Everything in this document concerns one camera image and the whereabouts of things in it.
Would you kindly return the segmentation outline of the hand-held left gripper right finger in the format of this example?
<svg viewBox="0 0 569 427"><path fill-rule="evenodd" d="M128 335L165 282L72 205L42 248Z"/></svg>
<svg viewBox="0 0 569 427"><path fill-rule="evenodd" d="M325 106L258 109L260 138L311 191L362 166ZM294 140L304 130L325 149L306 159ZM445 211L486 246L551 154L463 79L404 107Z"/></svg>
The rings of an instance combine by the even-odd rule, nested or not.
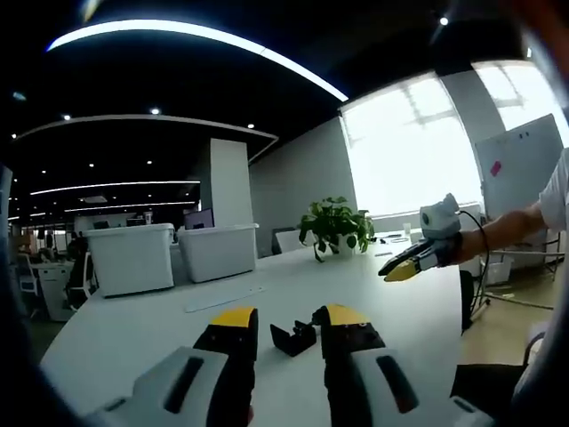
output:
<svg viewBox="0 0 569 427"><path fill-rule="evenodd" d="M464 399L420 400L397 354L361 313L330 304L312 320L320 327L332 426L494 425Z"/></svg>

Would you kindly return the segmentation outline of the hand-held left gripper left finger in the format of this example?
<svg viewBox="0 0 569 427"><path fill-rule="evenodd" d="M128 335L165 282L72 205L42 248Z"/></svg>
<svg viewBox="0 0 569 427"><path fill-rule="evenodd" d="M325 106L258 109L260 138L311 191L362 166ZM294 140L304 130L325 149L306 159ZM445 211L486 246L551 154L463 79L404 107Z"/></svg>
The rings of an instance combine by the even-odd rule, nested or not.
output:
<svg viewBox="0 0 569 427"><path fill-rule="evenodd" d="M139 376L130 397L84 418L88 426L247 426L255 385L258 310L238 307L212 319L191 347L182 346Z"/></svg>

